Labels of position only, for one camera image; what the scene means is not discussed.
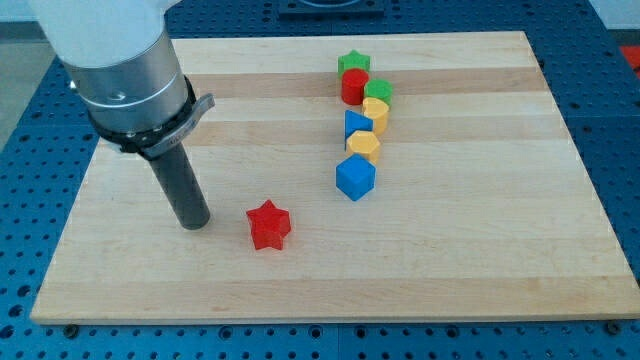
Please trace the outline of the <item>black flange clamp ring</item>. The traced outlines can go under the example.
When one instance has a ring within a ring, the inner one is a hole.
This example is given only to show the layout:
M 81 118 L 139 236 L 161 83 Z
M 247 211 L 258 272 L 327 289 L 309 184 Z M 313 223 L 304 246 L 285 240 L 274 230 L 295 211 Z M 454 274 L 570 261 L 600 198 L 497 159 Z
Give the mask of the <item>black flange clamp ring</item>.
M 184 76 L 187 100 L 182 108 L 164 123 L 145 131 L 116 132 L 98 123 L 88 111 L 88 119 L 96 132 L 122 153 L 137 153 L 153 160 L 179 145 L 197 126 L 199 120 L 215 106 L 212 94 L 196 98 L 190 80 Z

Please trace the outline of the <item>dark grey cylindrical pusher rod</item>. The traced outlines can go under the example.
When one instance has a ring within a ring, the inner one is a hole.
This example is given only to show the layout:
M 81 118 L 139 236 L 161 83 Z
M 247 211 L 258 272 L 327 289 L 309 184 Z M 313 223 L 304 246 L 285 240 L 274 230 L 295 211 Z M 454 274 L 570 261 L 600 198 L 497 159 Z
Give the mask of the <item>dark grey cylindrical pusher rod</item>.
M 204 227 L 210 211 L 183 145 L 154 158 L 150 165 L 180 225 L 187 230 Z

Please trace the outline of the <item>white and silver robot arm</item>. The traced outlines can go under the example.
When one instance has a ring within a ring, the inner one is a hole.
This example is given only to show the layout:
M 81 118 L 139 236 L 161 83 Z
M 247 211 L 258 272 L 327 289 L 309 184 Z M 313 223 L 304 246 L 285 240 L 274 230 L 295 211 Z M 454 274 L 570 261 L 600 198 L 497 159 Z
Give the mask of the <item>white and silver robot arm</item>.
M 147 160 L 182 227 L 210 211 L 183 140 L 214 106 L 196 96 L 166 29 L 173 0 L 29 0 L 104 140 Z

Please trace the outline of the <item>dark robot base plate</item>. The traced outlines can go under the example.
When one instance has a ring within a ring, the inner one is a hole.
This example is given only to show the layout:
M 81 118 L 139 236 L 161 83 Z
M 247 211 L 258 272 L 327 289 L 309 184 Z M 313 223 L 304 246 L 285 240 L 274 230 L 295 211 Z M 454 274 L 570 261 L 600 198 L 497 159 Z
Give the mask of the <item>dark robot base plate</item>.
M 386 0 L 280 0 L 277 15 L 280 19 L 318 16 L 383 15 Z

